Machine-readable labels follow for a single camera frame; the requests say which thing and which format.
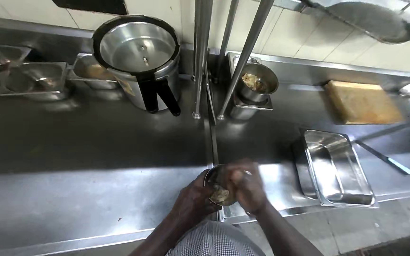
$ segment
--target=floor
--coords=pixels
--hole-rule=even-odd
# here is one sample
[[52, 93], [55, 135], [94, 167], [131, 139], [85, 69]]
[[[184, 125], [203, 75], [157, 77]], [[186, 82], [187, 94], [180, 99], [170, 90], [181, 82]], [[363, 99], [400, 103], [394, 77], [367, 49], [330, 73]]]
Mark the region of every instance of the floor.
[[[378, 210], [342, 208], [286, 217], [325, 256], [410, 236], [410, 198], [380, 203]], [[244, 233], [272, 256], [270, 245], [256, 222], [238, 225]], [[140, 242], [63, 253], [58, 256], [126, 256]]]

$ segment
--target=black handle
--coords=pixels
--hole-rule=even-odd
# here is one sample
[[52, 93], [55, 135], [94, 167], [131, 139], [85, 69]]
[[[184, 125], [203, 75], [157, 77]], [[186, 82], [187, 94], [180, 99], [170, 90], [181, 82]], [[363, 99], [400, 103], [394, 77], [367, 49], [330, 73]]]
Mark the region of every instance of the black handle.
[[174, 94], [170, 90], [170, 87], [168, 87], [167, 79], [163, 78], [158, 82], [157, 93], [159, 97], [161, 97], [162, 101], [164, 101], [165, 105], [170, 110], [172, 115], [176, 117], [179, 116], [179, 114], [181, 114], [181, 109], [179, 108], [178, 102], [176, 101]]
[[145, 109], [151, 114], [156, 113], [159, 110], [158, 96], [156, 95], [158, 81], [154, 79], [154, 76], [148, 76], [137, 77], [137, 82], [139, 83], [140, 93], [142, 94], [142, 99], [144, 100]]

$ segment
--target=steel rod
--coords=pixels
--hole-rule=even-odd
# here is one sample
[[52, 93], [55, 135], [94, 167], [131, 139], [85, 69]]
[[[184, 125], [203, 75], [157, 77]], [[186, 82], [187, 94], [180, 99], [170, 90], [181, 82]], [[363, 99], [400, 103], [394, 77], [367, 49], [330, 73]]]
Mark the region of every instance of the steel rod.
[[235, 90], [236, 84], [238, 79], [242, 74], [243, 67], [246, 65], [246, 62], [249, 59], [249, 55], [256, 44], [257, 38], [262, 30], [262, 27], [265, 23], [265, 20], [270, 12], [271, 6], [273, 5], [274, 0], [261, 0], [259, 4], [259, 8], [257, 9], [256, 15], [254, 17], [254, 21], [252, 22], [251, 28], [249, 29], [248, 37], [246, 38], [245, 45], [243, 46], [242, 53], [240, 55], [240, 59], [238, 60], [238, 64], [236, 64], [235, 71], [232, 75], [232, 80], [229, 85], [229, 90], [227, 91], [227, 95], [225, 96], [224, 103], [222, 104], [221, 111], [219, 112], [218, 119], [224, 120], [225, 109], [229, 105], [231, 100], [232, 94]]
[[227, 22], [225, 24], [224, 36], [222, 38], [221, 49], [219, 52], [217, 69], [214, 73], [214, 82], [219, 82], [219, 74], [221, 71], [222, 63], [224, 62], [225, 51], [227, 50], [227, 45], [229, 44], [229, 38], [231, 36], [233, 22], [235, 20], [236, 8], [238, 6], [239, 0], [232, 0], [231, 7], [229, 9], [229, 15], [227, 16]]
[[199, 0], [199, 26], [197, 27], [197, 46], [196, 46], [196, 61], [195, 61], [195, 77], [196, 77], [196, 107], [192, 116], [195, 119], [200, 119], [200, 96], [202, 93], [202, 82], [204, 74], [204, 66], [207, 58], [208, 37], [210, 35], [211, 12], [213, 10], [212, 0]]

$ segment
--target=knife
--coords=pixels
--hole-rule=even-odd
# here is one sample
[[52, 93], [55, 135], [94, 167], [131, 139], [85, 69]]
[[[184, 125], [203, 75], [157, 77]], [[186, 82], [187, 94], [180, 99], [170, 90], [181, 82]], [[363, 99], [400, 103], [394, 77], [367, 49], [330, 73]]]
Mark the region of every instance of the knife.
[[397, 161], [393, 160], [392, 158], [385, 156], [384, 154], [380, 153], [379, 151], [376, 151], [374, 148], [371, 148], [370, 146], [363, 143], [362, 141], [356, 140], [355, 143], [357, 143], [362, 148], [366, 149], [368, 152], [375, 155], [376, 157], [378, 157], [382, 161], [388, 163], [393, 168], [395, 168], [395, 169], [397, 169], [397, 170], [399, 170], [399, 171], [401, 171], [405, 174], [410, 174], [410, 169], [409, 168], [407, 168], [406, 166], [398, 163]]

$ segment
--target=food in bowl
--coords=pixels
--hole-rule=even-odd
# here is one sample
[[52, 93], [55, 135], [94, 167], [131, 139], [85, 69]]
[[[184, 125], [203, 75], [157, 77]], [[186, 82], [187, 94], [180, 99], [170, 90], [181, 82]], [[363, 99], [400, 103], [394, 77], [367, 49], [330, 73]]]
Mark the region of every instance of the food in bowl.
[[249, 89], [261, 93], [267, 93], [267, 86], [261, 82], [260, 78], [253, 74], [245, 73], [242, 76], [243, 82], [245, 82], [246, 86]]
[[217, 183], [213, 184], [213, 189], [214, 189], [214, 192], [210, 196], [210, 199], [213, 202], [220, 204], [229, 197], [230, 192], [227, 189], [221, 187], [219, 184]]

